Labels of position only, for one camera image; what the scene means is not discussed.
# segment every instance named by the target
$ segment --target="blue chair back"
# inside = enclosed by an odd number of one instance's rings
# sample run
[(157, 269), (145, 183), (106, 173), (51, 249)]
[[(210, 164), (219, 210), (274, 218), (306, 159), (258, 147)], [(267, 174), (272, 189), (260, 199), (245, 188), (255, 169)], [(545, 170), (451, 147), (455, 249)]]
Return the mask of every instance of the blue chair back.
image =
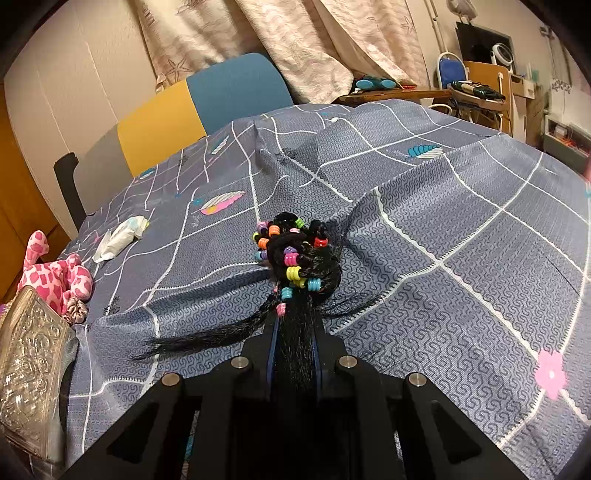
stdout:
[(468, 79), (464, 64), (459, 60), (440, 58), (438, 68), (442, 88), (447, 88), (447, 85), (456, 80)]
[(187, 86), (208, 134), (245, 116), (293, 105), (285, 81), (259, 53), (212, 65), (187, 78)]

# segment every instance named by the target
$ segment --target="metal screw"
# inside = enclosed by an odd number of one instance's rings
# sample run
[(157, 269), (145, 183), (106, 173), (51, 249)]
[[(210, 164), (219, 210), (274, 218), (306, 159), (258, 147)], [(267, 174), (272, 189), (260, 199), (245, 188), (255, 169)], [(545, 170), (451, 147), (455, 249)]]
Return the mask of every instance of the metal screw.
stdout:
[(248, 358), (246, 358), (245, 356), (235, 356), (230, 361), (230, 364), (234, 368), (246, 368), (248, 367)]
[(353, 355), (343, 355), (339, 358), (339, 363), (342, 367), (353, 368), (357, 365), (357, 359)]
[(408, 381), (415, 387), (422, 387), (427, 383), (427, 377), (419, 372), (414, 372), (408, 376)]
[(180, 381), (181, 381), (181, 378), (179, 377), (178, 374), (175, 374), (175, 373), (166, 374), (165, 376), (162, 377), (162, 383), (164, 385), (166, 385), (167, 387), (173, 387)]

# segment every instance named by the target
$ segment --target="starfish pattern curtain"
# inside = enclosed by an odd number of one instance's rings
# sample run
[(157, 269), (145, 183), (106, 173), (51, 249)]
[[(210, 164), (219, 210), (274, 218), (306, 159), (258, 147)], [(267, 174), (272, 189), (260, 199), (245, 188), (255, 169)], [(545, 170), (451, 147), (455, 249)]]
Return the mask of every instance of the starfish pattern curtain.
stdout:
[(363, 74), (427, 85), (405, 0), (135, 0), (159, 87), (268, 55), (296, 101), (329, 103)]

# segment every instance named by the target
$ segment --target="teal bead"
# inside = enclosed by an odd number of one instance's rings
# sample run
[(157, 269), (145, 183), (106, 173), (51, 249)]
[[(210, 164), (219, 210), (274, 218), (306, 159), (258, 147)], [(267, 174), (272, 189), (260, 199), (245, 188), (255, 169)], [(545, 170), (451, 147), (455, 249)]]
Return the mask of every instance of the teal bead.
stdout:
[(293, 295), (293, 290), (289, 287), (284, 287), (281, 289), (281, 300), (289, 300)]
[(309, 278), (308, 279), (308, 290), (309, 291), (319, 291), (320, 290), (320, 279), (319, 278)]

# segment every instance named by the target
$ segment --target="embossed metal box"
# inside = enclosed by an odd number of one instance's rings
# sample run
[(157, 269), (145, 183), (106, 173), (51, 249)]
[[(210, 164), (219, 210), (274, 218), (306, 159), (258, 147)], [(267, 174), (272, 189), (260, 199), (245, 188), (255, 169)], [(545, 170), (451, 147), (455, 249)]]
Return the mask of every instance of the embossed metal box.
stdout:
[(53, 476), (54, 467), (59, 470), (64, 461), (61, 379), (76, 357), (78, 340), (30, 286), (2, 317), (0, 423), (8, 440), (40, 460), (31, 458), (35, 469)]

